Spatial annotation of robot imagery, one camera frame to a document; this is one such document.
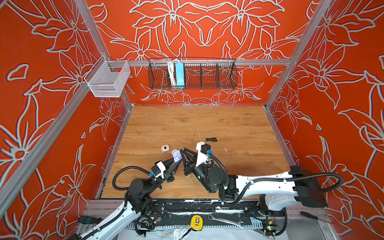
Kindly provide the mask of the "purple round puck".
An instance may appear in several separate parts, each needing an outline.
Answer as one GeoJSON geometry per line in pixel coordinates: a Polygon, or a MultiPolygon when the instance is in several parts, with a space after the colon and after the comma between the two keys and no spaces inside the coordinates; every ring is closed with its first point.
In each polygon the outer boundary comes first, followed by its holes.
{"type": "Polygon", "coordinates": [[[178,163],[180,160],[182,160],[182,154],[180,150],[172,150],[172,156],[173,156],[173,161],[174,163],[178,163]]]}

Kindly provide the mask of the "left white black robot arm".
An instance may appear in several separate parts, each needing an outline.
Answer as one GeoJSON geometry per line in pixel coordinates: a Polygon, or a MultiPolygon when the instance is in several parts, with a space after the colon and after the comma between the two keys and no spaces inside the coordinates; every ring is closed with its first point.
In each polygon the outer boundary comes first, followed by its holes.
{"type": "Polygon", "coordinates": [[[70,240],[112,240],[129,224],[133,223],[138,230],[153,231],[155,229],[154,220],[149,216],[153,210],[153,200],[150,196],[163,182],[173,182],[174,174],[177,172],[182,160],[175,161],[169,159],[159,161],[152,168],[146,171],[137,166],[129,166],[119,171],[137,169],[148,175],[146,179],[135,179],[126,190],[124,201],[119,207],[99,224],[92,227],[89,231],[78,235],[73,234],[70,240]]]}

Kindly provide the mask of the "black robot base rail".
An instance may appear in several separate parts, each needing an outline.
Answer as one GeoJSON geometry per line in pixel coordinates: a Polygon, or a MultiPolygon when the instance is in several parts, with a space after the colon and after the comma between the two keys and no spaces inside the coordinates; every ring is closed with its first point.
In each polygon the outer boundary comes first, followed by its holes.
{"type": "Polygon", "coordinates": [[[158,229],[187,227],[194,215],[203,218],[205,228],[241,229],[237,226],[213,221],[208,215],[231,220],[242,221],[244,230],[258,230],[267,227],[271,222],[273,227],[284,223],[284,211],[266,211],[259,208],[258,200],[242,200],[234,206],[223,206],[218,200],[187,200],[187,199],[154,199],[153,210],[149,216],[154,220],[158,229]]]}

